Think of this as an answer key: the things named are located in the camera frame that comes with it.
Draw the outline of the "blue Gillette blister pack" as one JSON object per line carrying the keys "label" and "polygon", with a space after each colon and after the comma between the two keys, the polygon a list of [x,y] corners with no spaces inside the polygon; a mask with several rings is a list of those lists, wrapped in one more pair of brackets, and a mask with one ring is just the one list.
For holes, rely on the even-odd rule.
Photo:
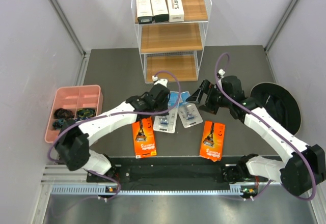
{"label": "blue Gillette blister pack", "polygon": [[179,100],[178,115],[184,128],[190,128],[203,122],[195,104],[187,102],[189,91],[182,92]]}
{"label": "blue Gillette blister pack", "polygon": [[173,107],[173,109],[169,111],[169,113],[165,116],[155,116],[153,123],[153,130],[157,132],[165,132],[165,133],[175,133],[177,114],[179,101],[177,100],[179,96],[178,92],[171,92],[170,99],[168,102],[168,108]]}

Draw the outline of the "white Harry's logo box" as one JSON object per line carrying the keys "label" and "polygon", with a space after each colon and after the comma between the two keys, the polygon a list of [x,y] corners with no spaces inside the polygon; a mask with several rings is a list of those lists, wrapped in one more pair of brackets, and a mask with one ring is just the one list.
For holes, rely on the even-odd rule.
{"label": "white Harry's logo box", "polygon": [[183,22],[184,9],[182,0],[167,0],[169,11],[169,22]]}

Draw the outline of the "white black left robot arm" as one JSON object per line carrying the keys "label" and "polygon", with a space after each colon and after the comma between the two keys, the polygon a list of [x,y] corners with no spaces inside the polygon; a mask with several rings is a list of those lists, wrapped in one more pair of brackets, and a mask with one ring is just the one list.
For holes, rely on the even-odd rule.
{"label": "white black left robot arm", "polygon": [[55,142],[55,150],[62,163],[70,171],[84,169],[96,172],[103,181],[113,180],[116,170],[109,158],[90,150],[90,146],[116,129],[166,112],[170,94],[167,83],[167,79],[159,79],[150,91],[131,96],[96,117],[79,122],[74,119],[66,121]]}

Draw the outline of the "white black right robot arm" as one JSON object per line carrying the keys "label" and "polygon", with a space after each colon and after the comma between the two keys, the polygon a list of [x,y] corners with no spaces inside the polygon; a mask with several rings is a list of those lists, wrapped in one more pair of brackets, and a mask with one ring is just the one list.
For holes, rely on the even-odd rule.
{"label": "white black right robot arm", "polygon": [[187,98],[187,102],[199,104],[200,109],[216,114],[219,108],[227,108],[230,115],[256,132],[278,154],[280,160],[271,160],[250,154],[238,162],[238,176],[250,181],[261,176],[278,182],[293,196],[301,198],[311,191],[310,201],[316,195],[316,186],[325,181],[325,152],[319,145],[310,146],[295,137],[275,121],[259,102],[246,97],[241,81],[236,76],[216,78],[216,84],[203,80],[199,88]]}

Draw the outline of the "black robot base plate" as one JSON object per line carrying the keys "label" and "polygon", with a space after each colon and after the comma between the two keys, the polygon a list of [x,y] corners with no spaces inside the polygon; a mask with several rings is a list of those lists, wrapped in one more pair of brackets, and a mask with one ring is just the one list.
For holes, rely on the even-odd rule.
{"label": "black robot base plate", "polygon": [[121,184],[136,183],[141,180],[208,180],[209,183],[264,182],[263,177],[241,176],[236,167],[238,157],[227,157],[212,162],[201,157],[149,157],[135,159],[114,157],[113,168],[107,174]]}

